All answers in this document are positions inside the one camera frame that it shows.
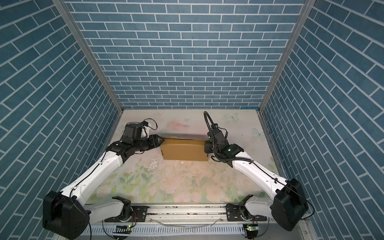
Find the brown cardboard box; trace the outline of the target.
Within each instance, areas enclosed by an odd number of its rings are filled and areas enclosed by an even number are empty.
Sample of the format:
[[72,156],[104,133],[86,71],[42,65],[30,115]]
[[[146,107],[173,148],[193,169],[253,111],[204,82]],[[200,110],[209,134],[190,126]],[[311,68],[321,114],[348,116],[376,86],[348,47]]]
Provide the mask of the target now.
[[166,138],[160,146],[164,160],[207,162],[205,141],[194,139]]

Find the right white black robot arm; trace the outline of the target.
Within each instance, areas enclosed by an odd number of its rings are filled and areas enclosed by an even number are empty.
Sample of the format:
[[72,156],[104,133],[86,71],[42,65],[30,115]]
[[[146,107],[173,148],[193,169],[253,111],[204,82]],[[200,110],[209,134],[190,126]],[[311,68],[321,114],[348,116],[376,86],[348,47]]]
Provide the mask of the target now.
[[256,196],[246,197],[239,205],[244,218],[249,215],[265,216],[274,219],[286,231],[292,231],[297,223],[304,219],[309,209],[302,184],[296,180],[287,180],[254,161],[243,148],[229,144],[221,128],[212,128],[205,141],[205,152],[212,153],[218,162],[245,174],[258,184],[270,197],[269,201],[259,200]]

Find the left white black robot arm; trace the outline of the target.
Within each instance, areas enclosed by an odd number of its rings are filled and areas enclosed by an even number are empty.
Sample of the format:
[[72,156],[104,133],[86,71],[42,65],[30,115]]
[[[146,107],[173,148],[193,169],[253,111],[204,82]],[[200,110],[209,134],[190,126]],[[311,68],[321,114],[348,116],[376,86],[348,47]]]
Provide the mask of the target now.
[[91,205],[87,201],[95,189],[129,157],[161,146],[164,138],[151,135],[150,129],[147,121],[126,124],[121,139],[111,143],[87,171],[61,191],[50,191],[43,200],[43,228],[74,240],[92,224],[109,218],[135,222],[128,199],[115,196],[104,203]]

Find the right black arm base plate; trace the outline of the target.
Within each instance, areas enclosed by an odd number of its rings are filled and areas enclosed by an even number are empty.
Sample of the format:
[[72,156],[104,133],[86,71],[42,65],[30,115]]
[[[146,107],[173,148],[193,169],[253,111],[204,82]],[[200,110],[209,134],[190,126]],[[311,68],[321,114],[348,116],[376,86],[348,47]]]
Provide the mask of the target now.
[[226,204],[225,208],[226,208],[226,216],[227,216],[228,222],[240,222],[240,221],[265,222],[268,220],[268,218],[265,216],[251,215],[245,210],[245,208],[240,207],[239,205]]

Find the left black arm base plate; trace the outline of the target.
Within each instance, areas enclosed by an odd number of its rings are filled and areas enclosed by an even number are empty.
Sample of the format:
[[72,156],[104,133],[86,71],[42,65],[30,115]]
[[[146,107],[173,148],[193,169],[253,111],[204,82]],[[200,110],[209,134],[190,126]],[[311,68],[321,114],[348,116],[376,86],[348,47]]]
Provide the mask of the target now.
[[131,206],[131,217],[128,220],[120,220],[119,217],[112,217],[105,220],[106,223],[143,223],[146,221],[148,206]]

